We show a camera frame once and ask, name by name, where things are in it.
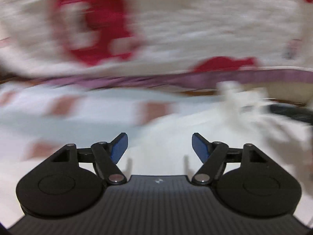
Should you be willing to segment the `plaid bed blanket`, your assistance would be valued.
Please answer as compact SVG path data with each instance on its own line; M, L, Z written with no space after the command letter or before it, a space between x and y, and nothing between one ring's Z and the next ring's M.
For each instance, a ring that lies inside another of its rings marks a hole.
M1 159L44 158L67 143L79 147L134 138L152 119L189 115L219 100L139 89L97 89L11 82L1 86Z

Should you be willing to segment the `bear print quilt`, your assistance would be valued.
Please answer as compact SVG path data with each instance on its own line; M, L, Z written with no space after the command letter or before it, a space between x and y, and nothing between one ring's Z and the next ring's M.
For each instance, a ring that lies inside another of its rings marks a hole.
M1 0L1 68L53 84L312 83L312 0Z

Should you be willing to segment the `cream fleece garment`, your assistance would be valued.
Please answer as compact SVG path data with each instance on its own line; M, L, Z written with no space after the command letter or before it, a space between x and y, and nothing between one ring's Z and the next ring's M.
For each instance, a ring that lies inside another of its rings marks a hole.
M185 174L191 177L201 166L192 150L192 134L208 141L220 141L241 148L252 143L299 180L302 198L295 215L312 225L312 129L284 116L256 113L255 101L244 101L243 120L232 123L220 100L207 110L189 115L170 114L142 125L134 138L128 135L128 149L118 167L130 177ZM10 227L23 216L16 199L17 182L45 158L1 159L1 223Z

